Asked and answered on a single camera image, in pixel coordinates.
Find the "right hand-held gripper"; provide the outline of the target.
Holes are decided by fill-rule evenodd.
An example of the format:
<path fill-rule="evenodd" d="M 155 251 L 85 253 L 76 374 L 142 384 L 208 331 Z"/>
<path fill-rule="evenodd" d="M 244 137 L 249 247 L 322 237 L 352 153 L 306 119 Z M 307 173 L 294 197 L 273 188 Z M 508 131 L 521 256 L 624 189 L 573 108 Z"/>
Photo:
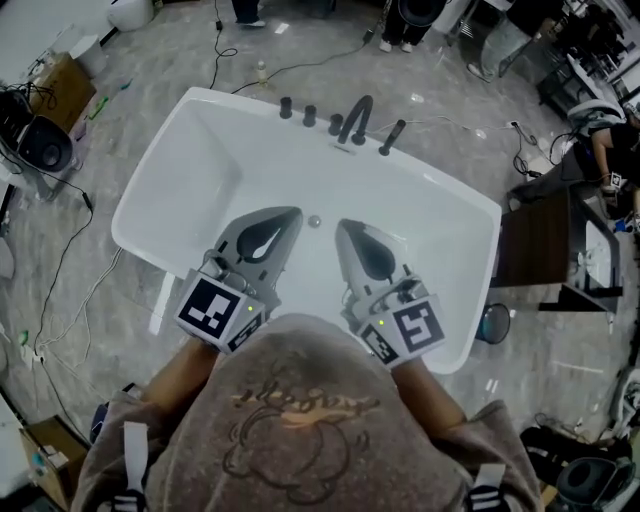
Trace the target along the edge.
<path fill-rule="evenodd" d="M 335 241 L 343 279 L 355 295 L 342 316 L 383 366 L 395 368 L 445 343 L 439 299 L 411 274 L 404 243 L 351 219 L 339 221 Z"/>

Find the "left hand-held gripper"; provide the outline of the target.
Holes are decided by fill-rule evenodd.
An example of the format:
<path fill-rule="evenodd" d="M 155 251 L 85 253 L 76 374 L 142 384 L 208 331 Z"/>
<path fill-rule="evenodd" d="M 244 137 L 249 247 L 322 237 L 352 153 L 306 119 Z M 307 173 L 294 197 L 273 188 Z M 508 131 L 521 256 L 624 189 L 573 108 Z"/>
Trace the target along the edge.
<path fill-rule="evenodd" d="M 174 314 L 188 334 L 224 354 L 236 352 L 281 301 L 275 290 L 302 228 L 298 207 L 259 209 L 234 219 L 214 251 L 188 273 Z"/>

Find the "person's left forearm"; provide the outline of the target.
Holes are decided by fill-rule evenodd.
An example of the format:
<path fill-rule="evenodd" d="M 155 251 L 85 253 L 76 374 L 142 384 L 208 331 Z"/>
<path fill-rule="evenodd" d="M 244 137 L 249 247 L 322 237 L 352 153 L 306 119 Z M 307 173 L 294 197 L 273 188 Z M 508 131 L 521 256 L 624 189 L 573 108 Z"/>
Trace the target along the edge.
<path fill-rule="evenodd" d="M 219 351 L 191 337 L 176 355 L 150 380 L 141 400 L 165 414 L 188 408 L 208 381 Z"/>

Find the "person's right forearm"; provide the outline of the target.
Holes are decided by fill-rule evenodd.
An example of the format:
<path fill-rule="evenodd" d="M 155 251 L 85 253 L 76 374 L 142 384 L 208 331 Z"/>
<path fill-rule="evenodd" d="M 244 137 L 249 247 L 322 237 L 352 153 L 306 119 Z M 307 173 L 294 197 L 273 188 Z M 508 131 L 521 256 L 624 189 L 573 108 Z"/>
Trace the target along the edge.
<path fill-rule="evenodd" d="M 396 366 L 391 375 L 403 403 L 429 437 L 442 438 L 467 421 L 463 409 L 421 359 Z"/>

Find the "white bathtub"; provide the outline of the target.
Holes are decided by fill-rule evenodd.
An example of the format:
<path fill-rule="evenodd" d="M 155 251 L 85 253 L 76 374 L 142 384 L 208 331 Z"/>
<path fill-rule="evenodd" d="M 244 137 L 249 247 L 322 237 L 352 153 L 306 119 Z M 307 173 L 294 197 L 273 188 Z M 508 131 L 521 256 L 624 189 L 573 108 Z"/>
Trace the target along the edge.
<path fill-rule="evenodd" d="M 191 88 L 171 111 L 134 171 L 112 221 L 124 250 L 179 278 L 197 268 L 234 219 L 294 206 L 304 225 L 277 291 L 281 313 L 342 323 L 335 245 L 340 220 L 353 219 L 405 244 L 410 269 L 441 304 L 445 343 L 425 355 L 451 374 L 468 358 L 488 291 L 500 207 L 400 150 L 388 156 L 368 139 L 339 144 L 324 120 L 281 119 L 276 105 Z M 307 224 L 311 215 L 319 228 Z"/>

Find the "black hand shower wand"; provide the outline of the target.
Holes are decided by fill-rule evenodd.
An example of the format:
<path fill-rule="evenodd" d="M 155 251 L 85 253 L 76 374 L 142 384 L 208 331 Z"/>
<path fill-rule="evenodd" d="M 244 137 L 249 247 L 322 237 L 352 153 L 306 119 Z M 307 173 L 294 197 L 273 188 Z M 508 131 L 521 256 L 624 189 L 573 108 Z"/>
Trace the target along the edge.
<path fill-rule="evenodd" d="M 388 156 L 391 148 L 396 143 L 398 137 L 406 127 L 406 121 L 399 119 L 392 127 L 392 130 L 384 140 L 383 144 L 378 148 L 378 152 L 381 156 Z"/>

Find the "teal mesh trash bin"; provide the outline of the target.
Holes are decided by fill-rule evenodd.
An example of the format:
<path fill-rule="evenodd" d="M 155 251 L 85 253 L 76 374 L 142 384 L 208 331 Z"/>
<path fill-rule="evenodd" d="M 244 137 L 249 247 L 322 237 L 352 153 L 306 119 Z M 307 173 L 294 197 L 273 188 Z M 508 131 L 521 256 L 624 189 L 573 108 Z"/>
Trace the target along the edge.
<path fill-rule="evenodd" d="M 510 310 L 504 304 L 486 304 L 481 314 L 475 339 L 486 344 L 498 345 L 506 338 L 510 325 Z"/>

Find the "person's brown printed shirt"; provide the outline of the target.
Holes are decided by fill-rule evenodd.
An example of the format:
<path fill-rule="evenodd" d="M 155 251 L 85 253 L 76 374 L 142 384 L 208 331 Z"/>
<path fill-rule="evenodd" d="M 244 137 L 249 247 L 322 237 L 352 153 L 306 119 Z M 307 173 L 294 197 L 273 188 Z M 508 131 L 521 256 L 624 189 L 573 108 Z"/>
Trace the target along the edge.
<path fill-rule="evenodd" d="M 188 408 L 113 396 L 72 512 L 542 512 L 502 401 L 429 437 L 391 370 L 285 315 L 219 352 Z"/>

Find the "brown cardboard box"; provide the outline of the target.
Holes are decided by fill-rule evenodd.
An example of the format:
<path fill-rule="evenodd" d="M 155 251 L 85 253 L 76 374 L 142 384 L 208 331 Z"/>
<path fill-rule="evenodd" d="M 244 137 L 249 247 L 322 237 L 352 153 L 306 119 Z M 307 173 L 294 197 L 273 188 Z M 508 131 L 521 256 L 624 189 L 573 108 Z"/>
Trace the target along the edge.
<path fill-rule="evenodd" d="M 33 113 L 53 121 L 66 133 L 96 93 L 89 76 L 68 53 L 57 54 L 53 65 L 33 83 L 36 88 L 29 94 Z"/>

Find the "white cylindrical bin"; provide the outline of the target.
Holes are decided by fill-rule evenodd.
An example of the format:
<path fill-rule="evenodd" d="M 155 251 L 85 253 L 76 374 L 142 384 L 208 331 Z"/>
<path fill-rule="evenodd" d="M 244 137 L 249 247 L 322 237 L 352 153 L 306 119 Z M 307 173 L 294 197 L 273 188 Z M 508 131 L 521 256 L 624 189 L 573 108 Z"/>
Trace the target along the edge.
<path fill-rule="evenodd" d="M 96 78 L 107 67 L 107 57 L 97 35 L 83 36 L 69 54 L 90 78 Z"/>

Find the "white round ceramic basin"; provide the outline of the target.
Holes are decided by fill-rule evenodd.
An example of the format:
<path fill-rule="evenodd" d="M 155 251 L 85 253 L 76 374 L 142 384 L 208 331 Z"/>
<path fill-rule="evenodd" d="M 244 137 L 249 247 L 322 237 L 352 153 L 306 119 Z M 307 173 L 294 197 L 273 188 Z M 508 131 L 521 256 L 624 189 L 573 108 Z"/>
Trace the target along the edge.
<path fill-rule="evenodd" d="M 107 19 L 120 32 L 131 32 L 149 24 L 154 18 L 152 0 L 112 0 Z"/>

